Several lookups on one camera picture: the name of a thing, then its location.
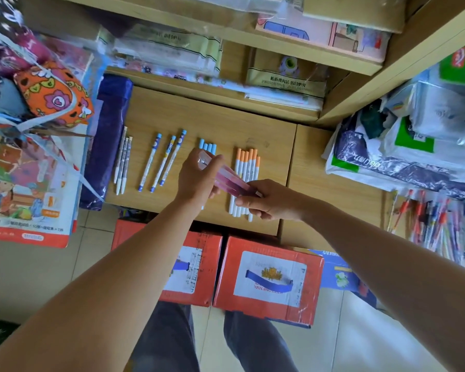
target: tile floor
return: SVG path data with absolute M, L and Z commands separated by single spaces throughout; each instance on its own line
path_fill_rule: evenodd
M 0 242 L 0 319 L 23 322 L 110 251 L 118 213 L 81 211 L 68 247 L 54 250 Z M 193 307 L 203 372 L 242 371 L 223 338 L 223 314 Z M 443 372 L 440 364 L 388 316 L 351 293 L 322 289 L 310 330 L 274 323 L 300 372 Z

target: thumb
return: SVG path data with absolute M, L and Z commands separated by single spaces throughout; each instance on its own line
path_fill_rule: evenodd
M 269 212 L 270 207 L 267 206 L 266 198 L 241 196 L 235 201 L 237 206 L 248 207 L 248 209 L 256 209 L 264 212 Z
M 217 176 L 217 172 L 219 172 L 219 170 L 224 164 L 225 164 L 224 156 L 217 155 L 212 158 L 209 165 L 205 167 L 203 172 L 205 173 L 206 176 L 215 178 L 215 176 Z

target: pants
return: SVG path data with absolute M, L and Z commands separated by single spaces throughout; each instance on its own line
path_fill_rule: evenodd
M 245 372 L 298 372 L 269 320 L 226 312 L 224 337 Z M 158 302 L 131 355 L 132 372 L 199 372 L 191 306 Z

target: orange floral pouch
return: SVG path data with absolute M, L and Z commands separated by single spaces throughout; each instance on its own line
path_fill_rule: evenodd
M 73 110 L 55 119 L 58 125 L 68 128 L 85 122 L 93 114 L 93 104 L 80 82 L 61 64 L 47 61 L 43 64 L 45 71 L 37 66 L 14 75 L 14 82 L 36 116 L 45 116 L 68 108 L 72 102 L 72 93 L 76 94 L 77 104 Z M 67 85 L 56 80 L 60 78 Z

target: person's right hand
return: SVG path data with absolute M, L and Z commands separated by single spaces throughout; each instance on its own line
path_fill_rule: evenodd
M 295 192 L 270 179 L 248 182 L 263 194 L 260 197 L 238 197 L 236 205 L 248 207 L 253 215 L 265 220 L 287 219 L 299 221 L 306 203 L 311 200 L 304 194 Z

